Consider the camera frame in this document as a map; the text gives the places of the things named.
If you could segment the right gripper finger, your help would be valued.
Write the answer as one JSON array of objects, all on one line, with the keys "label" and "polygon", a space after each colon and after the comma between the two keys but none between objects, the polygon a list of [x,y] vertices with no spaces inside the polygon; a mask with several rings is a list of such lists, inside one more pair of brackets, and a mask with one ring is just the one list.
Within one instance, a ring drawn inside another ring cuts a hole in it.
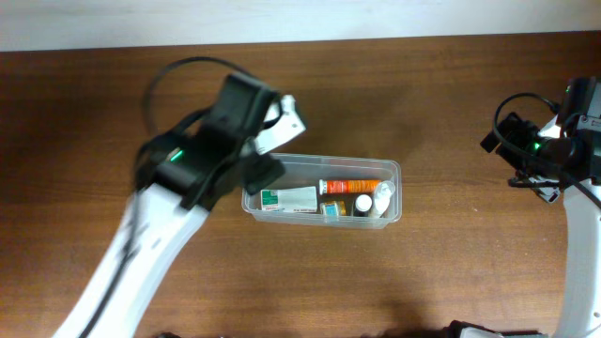
[{"label": "right gripper finger", "polygon": [[487,153],[491,153],[498,145],[500,141],[497,138],[496,134],[491,131],[481,142],[480,146]]},{"label": "right gripper finger", "polygon": [[514,177],[507,180],[507,184],[512,188],[519,189],[556,189],[559,187],[557,179],[541,177],[538,175],[527,175],[526,173],[516,172]]}]

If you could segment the white green medicine box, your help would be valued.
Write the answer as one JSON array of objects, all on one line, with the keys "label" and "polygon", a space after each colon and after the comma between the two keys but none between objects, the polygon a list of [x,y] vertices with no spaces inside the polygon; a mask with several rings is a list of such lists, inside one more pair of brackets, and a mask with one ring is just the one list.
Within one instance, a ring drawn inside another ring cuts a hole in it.
[{"label": "white green medicine box", "polygon": [[294,189],[262,190],[259,194],[263,211],[314,213],[317,210],[314,186]]}]

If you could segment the clear plastic container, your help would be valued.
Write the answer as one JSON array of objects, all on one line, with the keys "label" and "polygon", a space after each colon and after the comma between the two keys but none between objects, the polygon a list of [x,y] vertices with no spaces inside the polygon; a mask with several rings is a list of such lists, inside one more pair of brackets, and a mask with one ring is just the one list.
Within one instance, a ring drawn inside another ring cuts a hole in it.
[{"label": "clear plastic container", "polygon": [[318,186],[323,180],[390,180],[396,191],[383,215],[378,218],[326,216],[319,210],[314,213],[284,213],[261,208],[261,195],[242,194],[244,211],[256,220],[266,223],[287,223],[358,229],[383,229],[389,223],[400,220],[402,215],[401,167],[396,161],[333,156],[275,153],[273,157],[282,162],[285,174],[268,186],[270,190],[284,190]]}]

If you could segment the orange tablet tube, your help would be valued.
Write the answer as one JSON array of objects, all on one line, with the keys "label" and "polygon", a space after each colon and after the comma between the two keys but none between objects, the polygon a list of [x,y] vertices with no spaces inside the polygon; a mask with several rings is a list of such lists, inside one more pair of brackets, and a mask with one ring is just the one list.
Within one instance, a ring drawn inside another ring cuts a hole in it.
[{"label": "orange tablet tube", "polygon": [[324,180],[320,179],[317,185],[320,195],[324,194],[348,194],[348,193],[371,193],[374,192],[380,180]]}]

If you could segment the small jar gold lid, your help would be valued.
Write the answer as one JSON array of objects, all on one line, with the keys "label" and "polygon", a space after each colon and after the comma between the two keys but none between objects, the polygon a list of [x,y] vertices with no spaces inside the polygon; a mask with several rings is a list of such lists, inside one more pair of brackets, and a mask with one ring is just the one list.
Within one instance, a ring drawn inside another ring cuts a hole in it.
[{"label": "small jar gold lid", "polygon": [[328,201],[320,204],[320,212],[324,216],[346,216],[347,208],[344,201]]}]

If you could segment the dark bottle white cap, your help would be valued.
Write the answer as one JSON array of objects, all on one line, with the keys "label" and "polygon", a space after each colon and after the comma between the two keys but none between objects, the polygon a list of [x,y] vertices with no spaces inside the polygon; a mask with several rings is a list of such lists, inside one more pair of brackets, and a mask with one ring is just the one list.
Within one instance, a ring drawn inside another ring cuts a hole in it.
[{"label": "dark bottle white cap", "polygon": [[373,201],[370,195],[361,194],[359,195],[353,204],[352,216],[353,217],[367,217],[369,211],[373,205]]}]

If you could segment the white plastic bottle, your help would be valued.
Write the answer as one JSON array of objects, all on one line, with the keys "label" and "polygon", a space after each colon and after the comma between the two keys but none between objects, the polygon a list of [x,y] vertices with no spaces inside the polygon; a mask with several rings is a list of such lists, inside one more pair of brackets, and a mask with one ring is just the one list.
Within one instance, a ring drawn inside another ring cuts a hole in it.
[{"label": "white plastic bottle", "polygon": [[390,180],[379,182],[373,193],[373,205],[368,216],[380,218],[388,209],[395,191],[395,185]]}]

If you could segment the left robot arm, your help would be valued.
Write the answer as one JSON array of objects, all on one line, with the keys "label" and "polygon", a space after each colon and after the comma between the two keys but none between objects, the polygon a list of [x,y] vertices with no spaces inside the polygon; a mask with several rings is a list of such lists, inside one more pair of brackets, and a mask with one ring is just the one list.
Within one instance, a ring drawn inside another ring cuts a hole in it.
[{"label": "left robot arm", "polygon": [[145,143],[133,192],[107,252],[57,337],[132,337],[164,275],[217,202],[237,187],[260,192],[285,168],[256,137],[280,94],[242,73],[216,102]]}]

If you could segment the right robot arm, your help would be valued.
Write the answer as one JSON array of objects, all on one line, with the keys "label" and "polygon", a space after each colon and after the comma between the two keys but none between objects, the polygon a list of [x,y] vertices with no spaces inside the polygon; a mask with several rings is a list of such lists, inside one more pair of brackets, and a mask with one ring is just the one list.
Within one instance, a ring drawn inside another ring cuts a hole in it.
[{"label": "right robot arm", "polygon": [[563,200],[567,256],[556,337],[600,334],[600,80],[570,80],[562,102],[545,100],[554,114],[542,128],[515,113],[495,114],[481,141],[516,171],[508,184],[548,203]]}]

